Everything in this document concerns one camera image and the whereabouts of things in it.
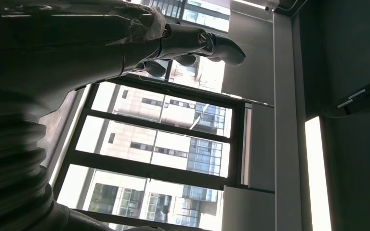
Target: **building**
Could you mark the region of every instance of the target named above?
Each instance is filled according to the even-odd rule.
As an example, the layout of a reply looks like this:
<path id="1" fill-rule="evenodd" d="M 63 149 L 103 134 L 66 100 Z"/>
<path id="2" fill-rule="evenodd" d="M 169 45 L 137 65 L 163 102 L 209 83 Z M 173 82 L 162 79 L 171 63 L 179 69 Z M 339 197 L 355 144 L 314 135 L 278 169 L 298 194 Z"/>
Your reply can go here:
<path id="1" fill-rule="evenodd" d="M 113 113 L 225 135 L 231 111 L 120 86 Z M 223 143 L 110 121 L 100 154 L 226 177 L 228 152 Z M 96 170 L 83 210 L 201 227 L 219 213 L 221 199 L 217 190 Z"/>

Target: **wall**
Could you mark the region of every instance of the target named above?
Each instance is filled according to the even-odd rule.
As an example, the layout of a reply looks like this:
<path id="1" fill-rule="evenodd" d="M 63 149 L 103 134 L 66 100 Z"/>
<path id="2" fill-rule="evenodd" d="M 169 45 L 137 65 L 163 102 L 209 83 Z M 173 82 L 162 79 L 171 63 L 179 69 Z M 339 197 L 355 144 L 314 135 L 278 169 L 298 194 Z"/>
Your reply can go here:
<path id="1" fill-rule="evenodd" d="M 334 101 L 370 83 L 370 0 L 328 0 L 322 10 Z M 370 230 L 370 113 L 327 122 L 335 138 L 330 161 L 339 184 L 338 225 Z"/>
<path id="2" fill-rule="evenodd" d="M 246 59 L 238 67 L 225 66 L 222 92 L 273 104 L 273 24 L 231 12 L 228 36 Z"/>
<path id="3" fill-rule="evenodd" d="M 223 231 L 275 230 L 275 195 L 225 187 Z"/>
<path id="4" fill-rule="evenodd" d="M 309 0 L 299 17 L 309 118 L 370 83 L 370 0 Z M 370 230 L 370 113 L 322 122 L 333 230 Z"/>

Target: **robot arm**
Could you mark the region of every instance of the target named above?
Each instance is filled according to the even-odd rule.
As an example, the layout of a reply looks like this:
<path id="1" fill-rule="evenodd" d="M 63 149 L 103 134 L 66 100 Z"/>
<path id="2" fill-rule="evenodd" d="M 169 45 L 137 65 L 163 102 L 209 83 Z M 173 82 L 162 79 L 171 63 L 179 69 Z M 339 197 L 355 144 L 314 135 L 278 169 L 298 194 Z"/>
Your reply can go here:
<path id="1" fill-rule="evenodd" d="M 71 90 L 132 70 L 163 75 L 155 60 L 192 65 L 195 55 L 233 66 L 245 58 L 230 39 L 165 24 L 145 6 L 0 0 L 0 230 L 110 230 L 53 200 L 47 170 L 39 167 L 45 128 L 37 118 L 57 110 Z"/>

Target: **window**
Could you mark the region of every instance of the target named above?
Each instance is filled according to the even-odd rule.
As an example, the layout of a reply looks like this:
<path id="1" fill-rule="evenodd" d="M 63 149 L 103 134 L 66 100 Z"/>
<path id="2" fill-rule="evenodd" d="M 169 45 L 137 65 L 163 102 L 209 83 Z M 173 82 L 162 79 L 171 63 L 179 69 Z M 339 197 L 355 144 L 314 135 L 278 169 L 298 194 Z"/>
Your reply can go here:
<path id="1" fill-rule="evenodd" d="M 82 211 L 92 211 L 122 217 L 137 218 L 155 222 L 184 225 L 200 228 L 201 223 L 220 221 L 221 215 L 218 210 L 222 206 L 223 192 L 202 187 L 194 187 L 178 183 L 135 177 L 118 174 L 111 171 L 101 171 L 93 168 L 71 165 L 66 178 L 74 180 L 75 187 L 68 190 L 62 189 L 60 197 L 69 196 L 85 199 L 85 204 L 92 194 L 92 198 L 100 198 L 102 208 L 93 209 L 84 206 Z M 93 172 L 86 178 L 75 178 L 81 171 Z M 213 192 L 215 200 L 207 200 L 209 192 Z M 209 213 L 209 217 L 201 216 L 201 212 Z M 107 224 L 109 227 L 124 230 L 122 225 Z"/>
<path id="2" fill-rule="evenodd" d="M 150 105 L 155 105 L 155 106 L 162 106 L 162 102 L 161 101 L 157 101 L 157 100 L 152 100 L 152 99 L 147 99 L 147 98 L 143 98 L 141 100 L 142 103 L 147 103 L 147 104 L 150 104 Z"/>
<path id="3" fill-rule="evenodd" d="M 120 198 L 118 215 L 130 218 L 139 218 L 142 192 L 133 189 L 124 189 Z"/>
<path id="4" fill-rule="evenodd" d="M 112 98 L 114 88 L 109 87 L 109 92 L 106 89 L 101 92 L 101 94 L 107 95 L 107 97 L 104 97 L 103 100 L 97 97 L 95 98 L 95 101 L 99 102 L 112 102 L 113 109 L 110 112 L 114 114 L 229 137 L 232 109 L 212 104 L 205 107 L 205 103 L 180 97 L 173 97 L 124 85 L 114 86 L 120 91 L 128 90 L 130 97 L 125 100 L 117 97 Z M 107 112 L 107 107 L 103 107 L 102 109 L 96 107 L 96 110 Z M 215 119 L 211 119 L 209 115 L 215 116 Z"/>
<path id="5" fill-rule="evenodd" d="M 230 125 L 245 102 L 157 82 L 128 74 L 90 87 L 54 197 L 113 230 L 216 230 L 221 190 L 240 182 L 244 133 Z"/>
<path id="6" fill-rule="evenodd" d="M 149 152 L 151 152 L 151 151 L 152 151 L 152 145 L 147 145 L 147 144 L 143 144 L 143 143 L 135 143 L 135 142 L 131 142 L 130 147 L 131 147 L 131 148 L 136 148 L 136 149 L 145 150 L 145 151 L 149 151 Z"/>
<path id="7" fill-rule="evenodd" d="M 123 93 L 122 93 L 122 98 L 123 99 L 126 99 L 127 98 L 127 94 L 128 94 L 128 90 L 124 90 Z"/>
<path id="8" fill-rule="evenodd" d="M 116 136 L 115 133 L 110 133 L 110 137 L 108 138 L 108 143 L 113 143 L 115 136 Z"/>
<path id="9" fill-rule="evenodd" d="M 117 197 L 118 189 L 119 188 L 115 186 L 97 183 L 94 187 L 89 210 L 93 212 L 111 214 L 113 211 L 112 203 Z"/>
<path id="10" fill-rule="evenodd" d="M 175 223 L 198 227 L 200 201 L 185 198 L 177 198 L 175 201 Z"/>
<path id="11" fill-rule="evenodd" d="M 174 155 L 174 156 L 180 156 L 180 157 L 188 157 L 188 153 L 178 151 L 178 150 L 172 150 L 169 148 L 161 148 L 161 147 L 155 147 L 156 153 L 163 153 L 168 155 Z"/>
<path id="12" fill-rule="evenodd" d="M 189 107 L 189 103 L 185 103 L 185 102 L 181 102 L 181 101 L 177 101 L 177 100 L 170 100 L 170 104 L 177 105 L 177 106 L 180 106 L 180 107 Z"/>
<path id="13" fill-rule="evenodd" d="M 167 223 L 171 199 L 171 196 L 150 193 L 146 219 Z"/>
<path id="14" fill-rule="evenodd" d="M 173 60 L 169 76 L 170 82 L 176 84 L 221 93 L 224 73 L 224 62 L 213 62 L 208 58 L 200 57 L 193 68 Z"/>
<path id="15" fill-rule="evenodd" d="M 220 175 L 222 144 L 191 139 L 186 169 L 211 175 Z"/>
<path id="16" fill-rule="evenodd" d="M 83 152 L 93 152 L 99 138 L 103 119 L 87 117 L 83 126 L 82 136 L 76 149 Z M 103 131 L 106 134 L 112 132 L 117 139 L 113 143 L 108 140 L 103 143 L 97 154 L 123 158 L 154 165 L 186 169 L 216 176 L 227 176 L 226 168 L 221 171 L 221 165 L 227 165 L 229 159 L 229 144 L 214 142 L 211 140 L 198 139 L 183 136 L 171 132 L 132 126 L 124 123 L 109 121 Z M 207 148 L 216 145 L 220 149 Z M 210 156 L 218 155 L 218 160 L 211 164 Z"/>
<path id="17" fill-rule="evenodd" d="M 207 15 L 204 13 L 198 13 L 192 10 L 185 9 L 183 19 L 185 21 L 212 27 L 221 31 L 227 32 L 229 30 L 229 19 L 226 20 L 223 18 Z"/>

